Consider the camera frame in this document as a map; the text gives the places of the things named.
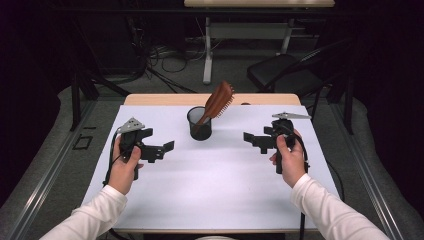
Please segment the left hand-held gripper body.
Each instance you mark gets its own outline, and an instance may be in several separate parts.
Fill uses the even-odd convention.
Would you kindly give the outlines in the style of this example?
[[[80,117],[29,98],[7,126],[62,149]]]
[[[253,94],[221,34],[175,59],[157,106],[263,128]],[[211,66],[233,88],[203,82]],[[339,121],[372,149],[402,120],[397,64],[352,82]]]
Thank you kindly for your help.
[[[131,151],[135,146],[139,147],[142,151],[141,160],[147,160],[149,163],[154,163],[158,159],[162,159],[165,151],[162,146],[151,146],[143,143],[141,139],[141,131],[148,129],[143,123],[135,119],[130,118],[121,127],[118,128],[117,133],[121,137],[120,151],[121,155],[128,160]]]

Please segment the white-legged desk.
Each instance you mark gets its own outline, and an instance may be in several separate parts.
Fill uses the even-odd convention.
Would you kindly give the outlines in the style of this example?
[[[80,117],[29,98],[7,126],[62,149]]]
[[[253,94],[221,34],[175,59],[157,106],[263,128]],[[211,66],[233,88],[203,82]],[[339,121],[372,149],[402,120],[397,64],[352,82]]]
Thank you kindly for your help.
[[[318,9],[332,8],[335,0],[184,0],[184,6],[217,10],[222,8],[240,8],[242,10],[259,8],[277,10],[278,8]],[[212,38],[222,39],[281,39],[281,53],[286,53],[291,38],[294,19],[283,23],[213,23],[205,19],[205,65],[203,83],[212,80]]]

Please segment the black mesh pen holder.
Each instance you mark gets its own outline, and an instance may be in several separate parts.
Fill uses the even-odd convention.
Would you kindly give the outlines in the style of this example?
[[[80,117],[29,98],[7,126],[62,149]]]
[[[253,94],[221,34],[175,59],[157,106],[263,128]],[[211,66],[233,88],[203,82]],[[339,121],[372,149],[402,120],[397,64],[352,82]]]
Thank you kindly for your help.
[[[204,111],[204,107],[196,106],[191,108],[187,113],[190,136],[197,141],[207,140],[212,135],[212,123],[209,117],[206,117],[202,123],[199,123]]]

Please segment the person's white clothing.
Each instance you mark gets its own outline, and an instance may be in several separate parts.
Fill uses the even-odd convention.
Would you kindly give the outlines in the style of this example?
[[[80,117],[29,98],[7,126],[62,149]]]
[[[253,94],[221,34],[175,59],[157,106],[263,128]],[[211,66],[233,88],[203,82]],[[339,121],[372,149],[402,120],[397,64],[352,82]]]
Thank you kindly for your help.
[[[198,237],[198,238],[195,238],[194,240],[238,240],[238,239],[235,239],[235,238],[232,238],[232,237],[228,237],[228,236],[215,236],[215,235],[212,235],[212,236],[202,236],[202,237]]]

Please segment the person's left hand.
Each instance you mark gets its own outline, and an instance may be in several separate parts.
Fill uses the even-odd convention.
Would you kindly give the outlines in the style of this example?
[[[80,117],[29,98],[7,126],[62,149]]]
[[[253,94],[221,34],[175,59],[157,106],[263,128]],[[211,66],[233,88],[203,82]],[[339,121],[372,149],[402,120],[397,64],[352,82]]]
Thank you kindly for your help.
[[[121,156],[120,142],[121,137],[118,136],[115,139],[113,148],[113,161],[108,185],[121,194],[126,195],[130,191],[134,181],[134,170],[143,167],[143,164],[139,163],[142,151],[139,147],[135,146],[131,151],[129,159],[125,160]]]

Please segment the brown wooden hairbrush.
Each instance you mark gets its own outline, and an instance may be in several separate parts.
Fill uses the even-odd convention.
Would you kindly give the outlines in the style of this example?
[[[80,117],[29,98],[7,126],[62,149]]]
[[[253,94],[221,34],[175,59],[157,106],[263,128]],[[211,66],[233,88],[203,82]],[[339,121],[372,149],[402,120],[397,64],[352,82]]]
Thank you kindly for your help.
[[[227,81],[222,81],[208,98],[205,104],[205,111],[202,117],[195,124],[192,133],[197,133],[200,126],[207,119],[219,117],[232,103],[234,99],[234,89]]]

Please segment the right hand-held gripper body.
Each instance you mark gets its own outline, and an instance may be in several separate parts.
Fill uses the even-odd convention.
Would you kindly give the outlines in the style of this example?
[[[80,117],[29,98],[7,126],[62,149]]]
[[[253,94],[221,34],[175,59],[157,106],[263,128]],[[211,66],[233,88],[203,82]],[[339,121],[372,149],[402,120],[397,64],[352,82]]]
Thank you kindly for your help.
[[[265,134],[263,128],[263,135],[254,135],[254,141],[251,143],[253,147],[258,147],[260,149],[261,154],[266,154],[269,149],[276,149],[276,139],[280,135],[285,138],[286,144],[289,148],[295,145],[295,140],[301,142],[302,139],[300,136],[294,132],[292,119],[310,119],[310,116],[308,115],[299,115],[287,112],[273,114],[273,117],[274,120],[268,127],[272,127],[274,133],[272,135]]]

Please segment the black horizontal metal bar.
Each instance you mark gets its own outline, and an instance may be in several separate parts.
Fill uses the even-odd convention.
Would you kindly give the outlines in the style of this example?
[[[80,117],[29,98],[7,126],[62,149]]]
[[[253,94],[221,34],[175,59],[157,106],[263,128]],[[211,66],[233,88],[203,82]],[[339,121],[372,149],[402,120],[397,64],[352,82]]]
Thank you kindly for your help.
[[[114,15],[170,15],[200,17],[304,17],[304,18],[351,18],[366,17],[367,11],[317,9],[259,9],[259,8],[179,8],[179,9],[88,9],[88,8],[52,8],[54,12],[66,14],[114,14]]]

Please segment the aluminium floor rail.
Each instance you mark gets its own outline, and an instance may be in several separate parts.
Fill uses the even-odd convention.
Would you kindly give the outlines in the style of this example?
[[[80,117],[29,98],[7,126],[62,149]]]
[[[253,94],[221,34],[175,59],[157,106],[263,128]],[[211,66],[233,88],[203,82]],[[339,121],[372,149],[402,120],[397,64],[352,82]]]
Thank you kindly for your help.
[[[100,102],[83,105],[82,120],[70,129],[66,111],[59,114],[17,190],[0,210],[7,226],[0,240],[37,240],[82,204],[109,129]]]
[[[353,155],[357,171],[361,177],[367,194],[373,204],[373,207],[378,215],[380,222],[385,230],[386,235],[391,240],[404,240],[400,229],[394,220],[393,214],[389,209],[386,199],[383,197],[382,192],[360,150],[355,136],[352,135],[345,127],[343,120],[343,113],[337,104],[330,104],[330,109],[336,119],[336,122],[341,129],[341,133],[348,145],[348,148]]]

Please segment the person's right hand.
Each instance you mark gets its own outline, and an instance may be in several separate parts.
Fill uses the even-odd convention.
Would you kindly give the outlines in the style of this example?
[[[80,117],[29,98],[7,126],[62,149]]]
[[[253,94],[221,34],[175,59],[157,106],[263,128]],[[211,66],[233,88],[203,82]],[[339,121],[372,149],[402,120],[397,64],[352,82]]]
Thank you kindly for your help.
[[[276,144],[281,153],[281,160],[277,160],[276,154],[273,154],[269,160],[273,165],[276,165],[278,162],[282,164],[283,180],[293,188],[297,181],[306,173],[304,167],[304,150],[298,140],[295,140],[295,145],[289,148],[283,136],[277,137]]]

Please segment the black metal stand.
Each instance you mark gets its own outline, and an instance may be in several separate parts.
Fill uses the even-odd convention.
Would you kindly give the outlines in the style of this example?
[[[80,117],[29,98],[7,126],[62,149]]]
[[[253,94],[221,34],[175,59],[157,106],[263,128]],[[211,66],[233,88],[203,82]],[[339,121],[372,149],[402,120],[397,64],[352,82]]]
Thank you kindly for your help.
[[[95,87],[95,84],[103,85],[123,97],[127,97],[130,92],[107,80],[101,74],[97,74],[95,71],[87,68],[81,57],[82,50],[76,45],[76,41],[72,38],[68,40],[67,48],[72,66],[71,94],[73,122],[71,131],[74,131],[82,121],[81,93],[83,93],[89,101],[97,101],[100,93]]]

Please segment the black folding chair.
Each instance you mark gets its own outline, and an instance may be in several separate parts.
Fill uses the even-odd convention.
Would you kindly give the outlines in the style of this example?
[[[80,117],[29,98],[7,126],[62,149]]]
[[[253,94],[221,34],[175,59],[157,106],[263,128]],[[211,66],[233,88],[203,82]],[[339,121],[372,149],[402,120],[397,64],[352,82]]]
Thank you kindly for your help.
[[[349,38],[343,39],[299,59],[289,54],[274,56],[249,66],[247,77],[261,93],[292,93],[303,98],[319,92],[340,76],[340,73],[322,76],[319,70],[347,51],[351,42]]]

